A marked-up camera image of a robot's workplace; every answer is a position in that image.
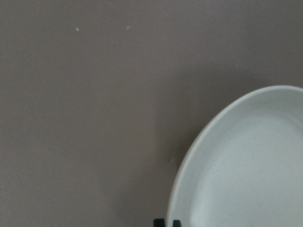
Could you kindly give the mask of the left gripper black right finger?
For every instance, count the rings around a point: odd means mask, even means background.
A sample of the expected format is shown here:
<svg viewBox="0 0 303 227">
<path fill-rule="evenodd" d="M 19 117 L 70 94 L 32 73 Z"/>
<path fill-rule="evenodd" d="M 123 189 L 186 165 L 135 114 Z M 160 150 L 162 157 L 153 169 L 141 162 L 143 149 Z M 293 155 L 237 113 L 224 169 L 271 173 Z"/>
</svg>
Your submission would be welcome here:
<svg viewBox="0 0 303 227">
<path fill-rule="evenodd" d="M 172 227 L 182 227 L 180 220 L 173 220 Z"/>
</svg>

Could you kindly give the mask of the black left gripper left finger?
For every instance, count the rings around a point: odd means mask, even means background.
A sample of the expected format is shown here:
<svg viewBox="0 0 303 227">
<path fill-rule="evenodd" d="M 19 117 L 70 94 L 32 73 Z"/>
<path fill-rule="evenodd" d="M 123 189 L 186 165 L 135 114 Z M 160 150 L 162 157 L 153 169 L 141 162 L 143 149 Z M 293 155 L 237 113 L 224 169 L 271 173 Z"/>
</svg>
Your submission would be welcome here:
<svg viewBox="0 0 303 227">
<path fill-rule="evenodd" d="M 163 218 L 154 219 L 153 227 L 165 227 L 165 219 L 163 219 Z"/>
</svg>

